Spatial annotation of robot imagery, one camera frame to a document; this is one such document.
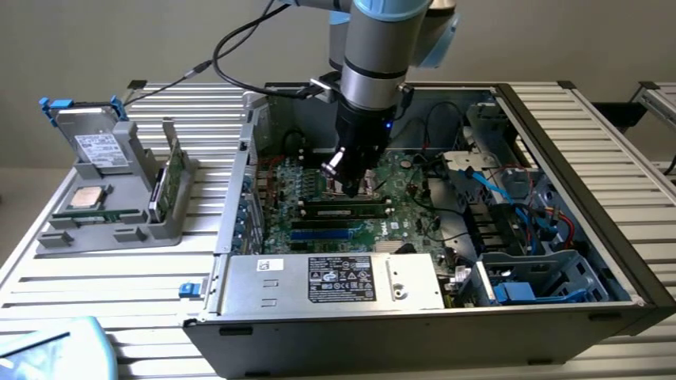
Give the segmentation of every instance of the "robotic arm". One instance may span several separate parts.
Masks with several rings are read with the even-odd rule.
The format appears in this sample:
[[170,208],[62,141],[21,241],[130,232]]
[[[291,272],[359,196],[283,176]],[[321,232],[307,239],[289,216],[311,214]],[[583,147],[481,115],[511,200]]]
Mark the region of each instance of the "robotic arm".
[[329,63],[341,72],[337,147],[322,170],[355,196],[389,140],[409,66],[435,67],[454,35],[454,0],[281,0],[331,10]]

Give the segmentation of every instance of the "gray wall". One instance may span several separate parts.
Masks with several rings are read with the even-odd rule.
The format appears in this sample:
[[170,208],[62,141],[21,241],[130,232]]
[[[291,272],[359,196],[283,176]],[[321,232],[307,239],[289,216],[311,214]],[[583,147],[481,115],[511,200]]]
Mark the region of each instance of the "gray wall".
[[[122,93],[131,78],[177,78],[209,56],[221,36],[259,13],[263,2],[2,0],[0,166],[70,163],[66,143],[39,116],[39,97],[103,100]],[[629,97],[638,80],[676,81],[673,0],[457,2],[462,21],[451,54],[438,70],[414,71],[411,79],[570,79],[591,99],[617,101]],[[255,83],[321,74],[326,19],[321,11],[287,10],[223,67]],[[210,82],[215,76],[206,72],[195,80]],[[666,159],[676,139],[665,129],[646,127],[634,135],[650,154]]]

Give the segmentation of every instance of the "blue ram slot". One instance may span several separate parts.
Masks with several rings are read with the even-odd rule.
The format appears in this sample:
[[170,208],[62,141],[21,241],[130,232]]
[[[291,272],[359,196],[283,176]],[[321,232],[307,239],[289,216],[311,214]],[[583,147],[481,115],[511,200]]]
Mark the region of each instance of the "blue ram slot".
[[349,230],[293,231],[291,240],[347,240]]

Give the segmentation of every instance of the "white label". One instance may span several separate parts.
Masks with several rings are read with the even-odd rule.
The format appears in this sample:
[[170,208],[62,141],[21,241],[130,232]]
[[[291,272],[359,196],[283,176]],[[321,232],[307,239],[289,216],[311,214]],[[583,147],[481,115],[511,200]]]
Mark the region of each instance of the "white label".
[[74,136],[86,158],[98,168],[126,166],[119,145],[110,134]]
[[283,259],[270,259],[257,261],[255,266],[257,272],[282,271],[282,270],[283,270]]

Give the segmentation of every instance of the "green circuit board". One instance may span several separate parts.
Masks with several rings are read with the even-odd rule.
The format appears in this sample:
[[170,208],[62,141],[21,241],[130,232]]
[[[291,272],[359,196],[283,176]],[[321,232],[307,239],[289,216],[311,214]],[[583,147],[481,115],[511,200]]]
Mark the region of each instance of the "green circuit board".
[[[441,234],[425,228],[433,218],[431,212],[415,205],[406,193],[409,183],[421,188],[419,175],[409,181],[414,169],[403,169],[403,161],[413,162],[413,158],[402,152],[383,154],[377,168],[366,173],[367,182],[363,182],[359,195],[353,199],[341,194],[339,184],[334,184],[318,169],[303,169],[291,159],[274,165],[270,168],[271,180],[267,181],[270,191],[265,203],[263,253],[393,252],[409,243],[418,253],[429,253],[434,258],[441,255],[442,243],[429,239],[441,239]],[[323,221],[305,221],[298,215],[298,200],[303,201],[307,211],[307,204],[321,204],[319,212],[327,216],[325,222],[330,224],[339,217],[341,226],[322,228]],[[341,215],[342,209],[349,209],[359,217],[371,214],[379,216],[350,220]],[[389,213],[382,217],[385,209],[389,209]],[[415,228],[417,220],[423,225],[423,231],[427,231],[427,237]]]

